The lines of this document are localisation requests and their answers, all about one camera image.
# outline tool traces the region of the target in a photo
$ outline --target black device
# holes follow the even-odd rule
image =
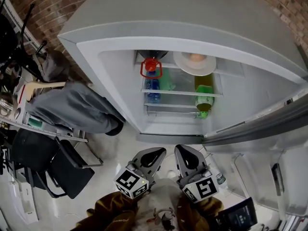
[[[220,211],[217,217],[219,231],[247,231],[257,224],[257,214],[252,198]]]

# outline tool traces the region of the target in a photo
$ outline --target chair seat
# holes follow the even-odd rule
[[[86,162],[72,145],[68,146],[66,144],[65,148],[71,158],[78,164],[86,165]],[[91,168],[75,168],[61,150],[54,157],[48,172],[71,199],[74,199],[84,189],[94,175],[94,171]]]
[[[20,129],[12,145],[11,160],[36,172],[43,172],[58,150],[59,146],[51,138]]]

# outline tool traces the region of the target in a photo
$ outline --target bottle label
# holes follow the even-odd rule
[[[196,92],[213,93],[213,87],[200,85],[200,86],[198,86]],[[214,103],[214,97],[196,96],[196,106],[199,105],[199,104],[203,104],[203,103],[208,103],[212,106],[213,103]]]
[[[223,184],[226,181],[226,178],[221,173],[216,175],[216,179],[217,179],[218,185],[221,185],[221,184]]]

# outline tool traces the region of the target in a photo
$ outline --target chair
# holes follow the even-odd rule
[[[74,199],[93,177],[94,171],[67,140],[55,140],[39,133],[19,129],[13,141],[11,160],[24,166],[25,178],[32,187],[46,190],[52,198],[68,196]],[[63,194],[54,194],[47,183],[46,173]]]

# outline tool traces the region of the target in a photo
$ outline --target tiled floor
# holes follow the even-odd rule
[[[75,223],[86,217],[86,210],[94,207],[94,203],[101,197],[115,191],[113,178],[121,167],[127,165],[134,155],[140,150],[150,147],[163,146],[167,149],[167,155],[156,177],[164,178],[169,170],[176,171],[175,158],[173,155],[174,145],[149,144],[135,140],[136,132],[125,124],[123,131],[109,137],[98,134],[89,136],[89,146],[104,161],[103,167],[95,168],[95,175],[86,188],[74,199],[62,197],[52,199],[46,191],[34,189],[34,197],[37,205],[39,222],[30,225],[24,224],[10,204],[10,194],[6,177],[0,177],[0,208],[5,214],[9,225],[14,231],[68,231],[74,228]],[[193,146],[197,150],[205,151],[201,145]],[[94,162],[94,158],[82,144],[78,146],[78,152],[82,154],[88,163]],[[230,207],[240,201],[241,198],[229,195],[227,198],[220,196],[226,207]],[[261,207],[257,210],[259,216],[264,216],[266,221],[273,213]]]

